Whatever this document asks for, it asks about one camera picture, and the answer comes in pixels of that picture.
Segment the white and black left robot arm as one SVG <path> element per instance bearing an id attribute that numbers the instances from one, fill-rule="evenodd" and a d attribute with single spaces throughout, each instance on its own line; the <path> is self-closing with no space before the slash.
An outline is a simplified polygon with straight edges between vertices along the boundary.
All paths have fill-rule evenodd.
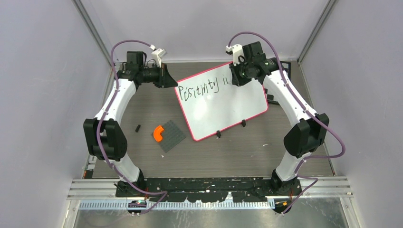
<path id="1" fill-rule="evenodd" d="M 120 126 L 128 102 L 138 87 L 152 83 L 157 88 L 177 87 L 177 82 L 169 74 L 162 62 L 164 49 L 152 52 L 154 63 L 147 66 L 146 54 L 128 51 L 127 62 L 121 70 L 113 69 L 113 88 L 102 109 L 92 119 L 83 124 L 89 154 L 103 160 L 120 178 L 118 187 L 126 188 L 135 197 L 145 193 L 146 184 L 140 168 L 134 165 L 127 154 L 128 142 Z"/>

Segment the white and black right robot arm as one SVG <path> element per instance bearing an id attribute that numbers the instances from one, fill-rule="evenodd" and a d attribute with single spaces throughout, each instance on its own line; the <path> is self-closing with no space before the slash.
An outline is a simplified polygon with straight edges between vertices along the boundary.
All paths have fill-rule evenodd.
<path id="1" fill-rule="evenodd" d="M 283 195 L 297 184 L 297 172 L 301 164 L 324 143 L 329 118 L 312 109 L 285 75 L 277 57 L 267 58 L 259 41 L 248 45 L 227 45 L 231 55 L 232 84 L 244 86 L 258 81 L 271 92 L 292 128 L 283 139 L 286 152 L 272 172 L 269 189 Z"/>

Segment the white board with pink frame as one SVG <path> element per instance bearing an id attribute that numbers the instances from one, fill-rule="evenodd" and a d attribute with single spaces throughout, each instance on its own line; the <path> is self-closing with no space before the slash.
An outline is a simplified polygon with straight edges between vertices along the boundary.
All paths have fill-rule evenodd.
<path id="1" fill-rule="evenodd" d="M 241 124 L 269 109 L 264 86 L 252 80 L 232 85 L 230 64 L 224 63 L 178 80 L 175 93 L 194 141 Z"/>

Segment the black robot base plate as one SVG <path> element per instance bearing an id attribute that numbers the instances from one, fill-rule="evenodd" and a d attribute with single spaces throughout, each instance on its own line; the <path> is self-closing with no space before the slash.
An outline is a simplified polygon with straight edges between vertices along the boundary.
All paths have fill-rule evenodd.
<path id="1" fill-rule="evenodd" d="M 140 197 L 151 202 L 213 203 L 223 202 L 227 197 L 232 197 L 234 202 L 263 202 L 269 196 L 289 199 L 302 191 L 297 179 L 277 185 L 263 177 L 147 178 L 139 186 L 144 193 L 123 181 L 115 186 L 116 197 Z"/>

